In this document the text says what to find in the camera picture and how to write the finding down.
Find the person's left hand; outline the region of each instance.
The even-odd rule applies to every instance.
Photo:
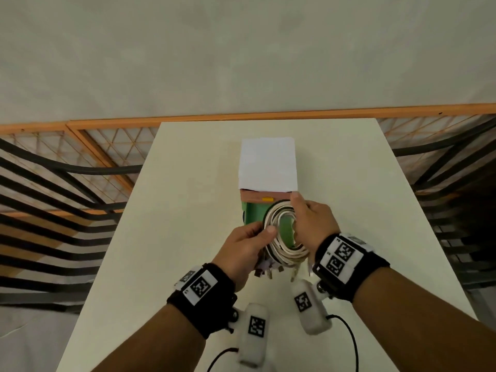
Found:
[[[274,226],[260,230],[262,222],[236,227],[212,261],[231,278],[236,285],[236,292],[245,287],[248,275],[257,263],[258,253],[277,235]]]

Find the gray wall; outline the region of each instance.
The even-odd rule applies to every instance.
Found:
[[[0,123],[496,101],[496,0],[0,0]]]

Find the white cable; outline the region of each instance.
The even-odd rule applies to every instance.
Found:
[[[283,217],[292,218],[294,221],[296,220],[295,211],[293,206],[291,206],[291,202],[288,200],[275,202],[267,210],[263,220],[264,228],[267,228],[269,225],[273,225],[279,230],[281,219]],[[294,246],[287,246],[284,244],[279,231],[277,232],[275,239],[271,241],[265,249],[274,260],[287,267],[298,265],[308,256],[308,250],[305,249],[303,244],[295,244]]]

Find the green tray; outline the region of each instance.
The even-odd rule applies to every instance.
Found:
[[[264,216],[273,202],[268,203],[251,203],[242,202],[243,207],[243,222],[245,225],[256,221],[264,221]],[[282,241],[288,247],[294,246],[293,239],[293,220],[289,217],[283,217],[279,224],[279,234],[281,234]]]

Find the black wristband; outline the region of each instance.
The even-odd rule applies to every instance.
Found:
[[[191,270],[180,282],[183,285],[167,299],[207,339],[227,328],[237,297],[234,282],[217,265],[204,264]]]
[[[358,287],[380,267],[389,267],[389,263],[372,252],[369,245],[356,237],[332,234],[317,249],[313,272],[330,295],[353,302]]]

